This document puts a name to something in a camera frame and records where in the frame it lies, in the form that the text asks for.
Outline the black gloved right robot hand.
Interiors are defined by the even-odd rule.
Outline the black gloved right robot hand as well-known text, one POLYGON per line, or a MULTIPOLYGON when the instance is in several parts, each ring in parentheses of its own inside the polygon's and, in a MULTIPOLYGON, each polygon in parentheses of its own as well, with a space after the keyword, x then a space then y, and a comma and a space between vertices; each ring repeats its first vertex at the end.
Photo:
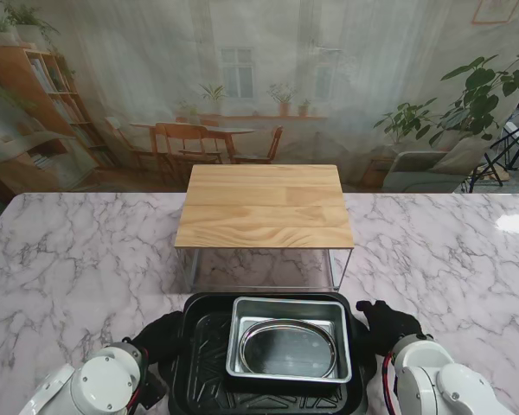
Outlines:
POLYGON ((368 322, 368 333, 356 339, 357 348, 363 352, 386 356, 403 337, 415 335, 426 339, 414 316, 392 309, 383 300, 358 301, 356 310, 362 312, 368 322))

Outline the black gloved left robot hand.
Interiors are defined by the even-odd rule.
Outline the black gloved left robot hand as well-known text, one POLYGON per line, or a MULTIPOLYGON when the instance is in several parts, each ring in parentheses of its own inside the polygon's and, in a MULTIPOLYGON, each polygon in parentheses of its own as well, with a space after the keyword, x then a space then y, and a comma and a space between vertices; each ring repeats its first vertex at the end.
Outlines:
POLYGON ((185 347, 187 341, 179 336, 183 313, 173 311, 148 324, 130 343, 146 352, 150 365, 172 361, 185 347))

